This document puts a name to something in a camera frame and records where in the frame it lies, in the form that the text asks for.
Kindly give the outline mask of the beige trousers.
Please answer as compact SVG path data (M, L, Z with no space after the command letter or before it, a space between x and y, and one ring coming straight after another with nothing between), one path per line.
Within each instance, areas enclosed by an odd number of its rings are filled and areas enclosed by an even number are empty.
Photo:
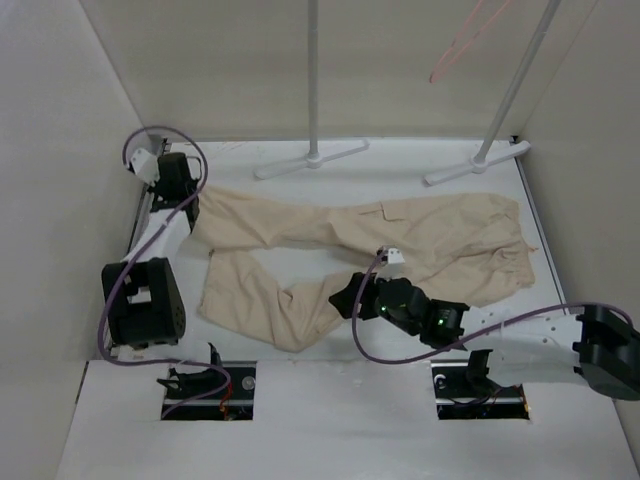
M534 284L519 206L471 193L355 206L295 205L207 187L193 234L211 250L199 312L209 322L298 353L336 329L329 303L349 272L282 287L256 249L341 247L374 257L399 249L404 274L429 296L484 307Z

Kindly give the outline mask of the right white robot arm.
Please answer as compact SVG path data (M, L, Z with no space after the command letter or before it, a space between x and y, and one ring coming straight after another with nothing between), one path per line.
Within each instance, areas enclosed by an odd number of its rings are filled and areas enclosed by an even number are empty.
M355 273L329 298L351 322L382 318L422 344L428 357L469 355L464 384L487 396L522 383L566 383L624 401L639 398L639 332L629 316L602 303L570 303L511 317L437 300L406 278Z

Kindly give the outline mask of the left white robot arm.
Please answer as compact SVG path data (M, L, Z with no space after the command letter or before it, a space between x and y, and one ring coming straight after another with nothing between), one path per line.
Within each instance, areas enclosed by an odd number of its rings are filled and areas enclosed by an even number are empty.
M199 215L198 178L187 156L134 151L129 170L149 187L148 222L122 261L103 267L101 280L113 343L141 350L175 345L186 331L186 312L172 264Z

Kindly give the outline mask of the left white rack stand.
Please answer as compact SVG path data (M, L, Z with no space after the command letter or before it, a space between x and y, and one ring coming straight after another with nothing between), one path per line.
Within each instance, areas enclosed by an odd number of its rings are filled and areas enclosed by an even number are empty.
M365 152L367 139L353 142L349 149L331 149L322 153L319 146L319 1L307 2L307 107L309 147L301 157L280 160L254 169L257 180L268 180L303 169L318 169L325 163Z

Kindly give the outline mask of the white rack stand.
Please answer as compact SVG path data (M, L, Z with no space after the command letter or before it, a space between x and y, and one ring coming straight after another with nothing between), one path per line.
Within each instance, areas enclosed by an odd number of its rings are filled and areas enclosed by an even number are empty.
M307 2L307 107L309 147L301 157L280 160L254 169L257 180L268 180L303 169L318 169L325 163L365 152L367 139L353 142L349 149L331 149L322 153L319 146L319 1Z
M424 177L424 181L427 186L440 185L471 174L485 173L490 167L512 159L519 154L526 153L530 149L531 145L524 141L520 143L516 142L515 144L511 144L509 147L499 149L493 153L490 152L493 142L497 139L499 129L506 120L507 114L509 113L516 95L518 94L529 68L533 63L539 45L538 32L535 31L534 36L529 42L524 56L504 94L504 97L500 102L497 112L484 135L478 152L461 164L445 168L444 170L436 173L427 174Z

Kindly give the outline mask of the right white rack stand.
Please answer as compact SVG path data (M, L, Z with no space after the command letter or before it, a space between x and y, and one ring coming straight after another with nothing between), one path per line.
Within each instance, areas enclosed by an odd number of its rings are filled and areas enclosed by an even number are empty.
M427 174L424 177L424 181L427 186L440 185L471 174L485 173L490 167L512 159L519 154L526 153L530 149L531 145L524 141L520 143L516 142L515 144L511 144L509 147L499 149L493 153L490 152L493 142L497 139L499 129L506 120L507 114L509 113L516 95L518 94L529 68L533 63L539 45L538 32L535 31L534 36L529 42L524 56L504 94L504 97L500 102L497 112L484 135L478 152L461 164L445 168L444 170L436 173Z

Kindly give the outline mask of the metal side rail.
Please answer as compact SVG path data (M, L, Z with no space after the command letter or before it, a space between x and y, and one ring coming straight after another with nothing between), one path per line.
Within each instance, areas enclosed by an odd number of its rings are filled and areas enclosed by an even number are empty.
M167 145L167 140L158 133L148 133L147 139L141 141L140 148L146 147L151 150L153 154L163 154ZM135 215L133 217L133 224L131 227L130 237L127 245L127 254L133 251L135 244L142 236L142 231L146 228L146 215L148 214L151 193L149 191L150 185L144 183L141 187L140 195L136 204ZM101 318L98 326L97 333L97 353L96 357L102 357L103 359L111 359L112 355L110 349L112 347L111 334L107 325L107 317Z

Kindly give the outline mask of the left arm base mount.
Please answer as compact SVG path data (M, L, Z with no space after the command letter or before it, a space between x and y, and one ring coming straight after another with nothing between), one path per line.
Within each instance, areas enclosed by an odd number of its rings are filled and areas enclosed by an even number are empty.
M223 361L208 344L217 367L172 366L157 383L164 388L160 419L164 421L250 421L257 385L255 361Z

